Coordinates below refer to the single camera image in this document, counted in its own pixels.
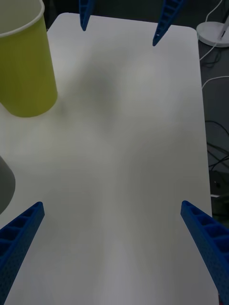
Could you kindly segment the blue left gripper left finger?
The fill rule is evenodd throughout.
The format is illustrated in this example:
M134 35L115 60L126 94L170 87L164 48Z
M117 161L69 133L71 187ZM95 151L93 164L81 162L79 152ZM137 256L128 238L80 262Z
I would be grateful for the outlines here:
M0 304L4 304L45 216L37 202L0 230Z

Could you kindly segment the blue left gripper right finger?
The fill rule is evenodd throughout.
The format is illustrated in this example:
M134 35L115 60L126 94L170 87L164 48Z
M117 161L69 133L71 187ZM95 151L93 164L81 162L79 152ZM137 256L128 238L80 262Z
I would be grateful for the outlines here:
M181 217L217 288L224 305L229 303L229 230L188 201Z

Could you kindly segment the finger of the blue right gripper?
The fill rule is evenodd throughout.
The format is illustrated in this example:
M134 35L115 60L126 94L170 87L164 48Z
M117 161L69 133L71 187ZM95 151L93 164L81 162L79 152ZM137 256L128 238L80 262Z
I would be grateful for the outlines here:
M93 11L92 0L80 0L79 1L79 14L80 14L80 25L83 31L86 31L89 18Z
M183 0L163 1L159 22L157 24L157 28L153 37L153 46L156 46L164 37L169 27L172 25L173 21L176 19L177 15L181 11L183 5Z

